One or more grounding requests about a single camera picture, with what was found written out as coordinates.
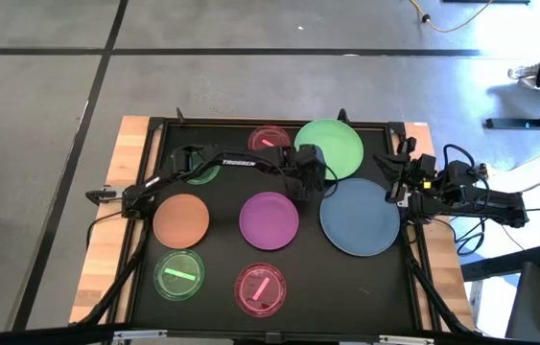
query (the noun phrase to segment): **plate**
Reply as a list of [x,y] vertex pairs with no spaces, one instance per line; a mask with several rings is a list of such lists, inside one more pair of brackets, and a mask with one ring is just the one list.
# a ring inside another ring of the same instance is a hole
[[359,257],[377,255],[397,238],[400,216],[396,204],[385,202],[387,191],[372,181],[349,178],[327,191],[320,203],[320,224],[341,251]]
[[[325,164],[343,179],[354,173],[364,160],[364,144],[351,126],[338,120],[316,120],[302,127],[295,137],[295,147],[313,144],[322,150]],[[335,179],[327,171],[325,179]]]
[[264,192],[250,198],[240,212],[240,231],[252,245],[275,250],[289,244],[299,228],[299,213],[286,196]]
[[154,235],[173,249],[188,248],[199,242],[210,224],[208,209],[194,195],[180,194],[165,199],[154,212]]

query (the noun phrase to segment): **shoe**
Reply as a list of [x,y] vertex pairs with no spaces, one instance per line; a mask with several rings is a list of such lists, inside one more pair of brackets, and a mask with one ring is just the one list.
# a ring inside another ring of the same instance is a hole
[[536,86],[536,77],[520,78],[517,83],[530,90],[540,90],[540,87]]
[[510,68],[508,70],[508,77],[512,80],[518,80],[521,78],[535,77],[538,74],[538,69],[540,68],[540,63],[536,63],[531,66],[519,66],[515,68]]

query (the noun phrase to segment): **white sneaker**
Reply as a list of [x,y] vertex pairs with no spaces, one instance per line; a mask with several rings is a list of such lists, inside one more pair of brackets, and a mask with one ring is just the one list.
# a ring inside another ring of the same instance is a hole
[[540,63],[533,64],[531,66],[519,66],[510,68],[508,70],[508,77],[512,80],[518,80],[521,78],[535,77],[538,74]]

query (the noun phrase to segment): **wooden board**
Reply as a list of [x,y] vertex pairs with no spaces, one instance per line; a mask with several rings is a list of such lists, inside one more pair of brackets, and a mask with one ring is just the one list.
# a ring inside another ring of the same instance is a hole
[[[135,183],[149,119],[149,117],[140,116],[123,117],[107,173],[106,185],[127,187]],[[421,153],[434,154],[432,137],[428,126],[418,123],[406,123],[405,125],[407,135],[417,139],[417,148],[412,156],[417,157]],[[151,173],[156,158],[157,139],[158,135],[156,133],[153,139],[148,173]],[[119,209],[119,202],[102,204],[99,207],[97,218],[116,212]],[[69,317],[70,322],[79,321],[87,316],[114,281],[126,226],[127,221],[117,217],[102,221],[95,226]],[[136,235],[138,235],[139,229],[140,224],[136,224]],[[459,320],[465,326],[474,329],[470,307],[463,287],[463,277],[461,276],[458,256],[453,243],[453,234],[445,224],[440,222],[425,225],[424,229],[434,285]],[[418,255],[416,247],[414,251],[415,255]],[[121,293],[117,321],[124,321],[129,290],[130,279],[123,287],[123,293]],[[430,330],[432,323],[429,316],[428,302],[427,298],[425,298],[425,292],[419,285],[417,285],[417,294],[423,326],[425,329]]]

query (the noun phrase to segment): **concrete floor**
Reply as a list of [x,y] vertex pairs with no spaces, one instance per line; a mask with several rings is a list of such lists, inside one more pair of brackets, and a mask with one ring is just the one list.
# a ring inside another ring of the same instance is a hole
[[[480,5],[421,1],[450,27]],[[0,47],[104,47],[117,0],[0,1]],[[408,0],[130,0],[117,48],[484,49],[493,57],[112,57],[29,327],[66,324],[123,115],[335,117],[427,122],[436,151],[468,148],[509,170],[540,154],[540,131],[487,130],[540,117],[540,92],[505,70],[540,58],[540,0],[492,5],[438,34]],[[99,57],[0,56],[0,330],[65,164]]]

